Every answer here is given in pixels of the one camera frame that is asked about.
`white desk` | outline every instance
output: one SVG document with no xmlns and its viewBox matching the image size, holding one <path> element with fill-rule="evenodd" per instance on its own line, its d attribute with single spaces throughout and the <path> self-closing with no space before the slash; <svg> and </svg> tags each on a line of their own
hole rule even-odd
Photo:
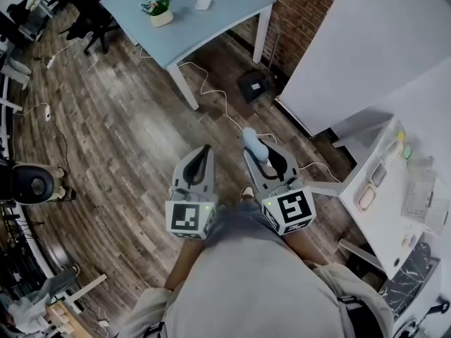
<svg viewBox="0 0 451 338">
<path fill-rule="evenodd" d="M 375 256 L 344 239 L 339 244 L 381 269 L 388 279 L 395 276 L 413 249 L 402 246 L 404 238 L 415 235 L 418 241 L 424 231 L 422 224 L 401 216 L 410 183 L 406 160 L 398 156 L 386 166 L 387 175 L 377 188 L 376 198 L 367 211 L 357 208 L 356 202 L 363 186 L 368 183 L 369 171 L 378 160 L 379 151 L 386 146 L 388 140 L 396 136 L 400 128 L 402 126 L 397 118 L 393 117 L 386 123 L 340 140 L 334 146 L 346 146 L 357 160 L 357 166 L 346 180 L 343 183 L 306 182 L 313 193 L 337 196 L 341 200 Z M 434 189 L 434 199 L 436 198 L 447 198 L 447 190 L 439 179 Z"/>
<path fill-rule="evenodd" d="M 254 62 L 258 63 L 268 29 L 272 5 L 276 0 L 212 0 L 209 10 L 194 8 L 197 0 L 172 0 L 170 10 L 174 20 L 163 27 L 153 27 L 149 16 L 141 12 L 146 0 L 101 0 L 102 5 L 123 27 L 132 41 L 171 74 L 190 106 L 199 104 L 194 98 L 180 69 L 186 56 L 242 21 L 260 14 Z"/>
</svg>

